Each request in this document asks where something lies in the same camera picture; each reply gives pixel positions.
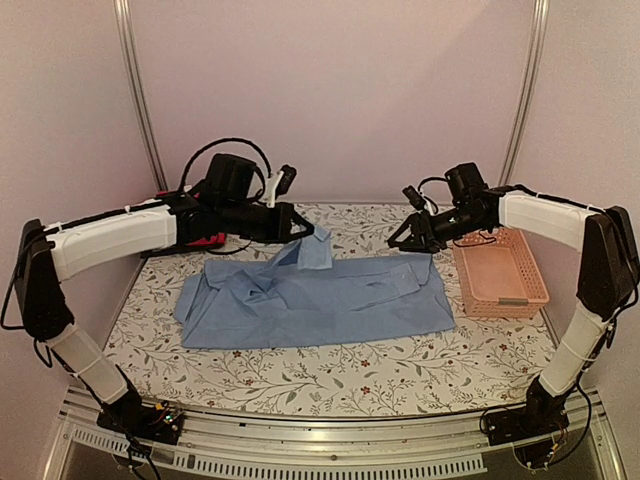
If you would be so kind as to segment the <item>light blue shirt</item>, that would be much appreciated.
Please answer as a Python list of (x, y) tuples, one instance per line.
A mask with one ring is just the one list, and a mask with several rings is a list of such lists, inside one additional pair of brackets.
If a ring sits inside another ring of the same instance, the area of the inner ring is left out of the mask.
[(185, 280), (174, 317), (183, 347), (214, 350), (366, 343), (455, 326), (430, 255), (335, 259), (321, 227), (268, 261), (207, 261)]

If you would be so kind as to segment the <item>red t-shirt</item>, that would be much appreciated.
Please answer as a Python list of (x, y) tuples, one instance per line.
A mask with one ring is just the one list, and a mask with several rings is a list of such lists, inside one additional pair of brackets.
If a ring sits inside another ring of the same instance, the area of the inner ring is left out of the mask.
[(213, 227), (212, 212), (203, 205), (198, 196), (190, 193), (161, 191), (154, 200), (169, 206), (176, 219), (176, 243), (167, 251), (175, 253), (201, 251), (221, 247), (226, 242), (224, 233)]

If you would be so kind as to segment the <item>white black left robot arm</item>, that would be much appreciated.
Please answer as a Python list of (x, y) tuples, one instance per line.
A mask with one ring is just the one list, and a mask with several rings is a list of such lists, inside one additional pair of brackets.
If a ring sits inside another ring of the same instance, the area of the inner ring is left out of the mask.
[(63, 285), (104, 265), (141, 253), (192, 247), (219, 233), (262, 244), (285, 244), (311, 235), (313, 226), (282, 201), (295, 167), (274, 169), (254, 142), (214, 140), (185, 164), (176, 189), (149, 200), (67, 222), (24, 224), (1, 312), (15, 300), (22, 331), (59, 360), (128, 434), (148, 426), (148, 412), (126, 374), (77, 323)]

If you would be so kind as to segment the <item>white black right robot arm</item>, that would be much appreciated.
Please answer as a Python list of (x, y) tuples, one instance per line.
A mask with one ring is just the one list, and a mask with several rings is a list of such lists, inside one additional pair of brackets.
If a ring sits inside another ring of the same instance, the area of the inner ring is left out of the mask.
[(536, 192), (523, 184), (491, 187), (474, 163), (439, 176), (451, 206), (432, 213), (420, 186), (404, 197), (414, 211), (391, 235), (390, 247), (437, 253), (455, 240), (498, 227), (528, 234), (552, 295), (550, 311), (566, 316), (557, 347), (526, 394), (517, 427), (537, 436), (615, 336), (620, 315), (639, 300), (639, 252), (632, 217), (622, 206), (590, 203)]

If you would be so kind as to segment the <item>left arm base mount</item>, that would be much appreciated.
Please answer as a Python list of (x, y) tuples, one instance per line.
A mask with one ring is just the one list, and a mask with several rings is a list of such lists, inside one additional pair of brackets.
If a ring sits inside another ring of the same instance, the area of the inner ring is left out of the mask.
[(138, 439), (176, 445), (184, 425), (184, 411), (168, 401), (145, 405), (135, 395), (125, 395), (104, 406), (97, 425)]

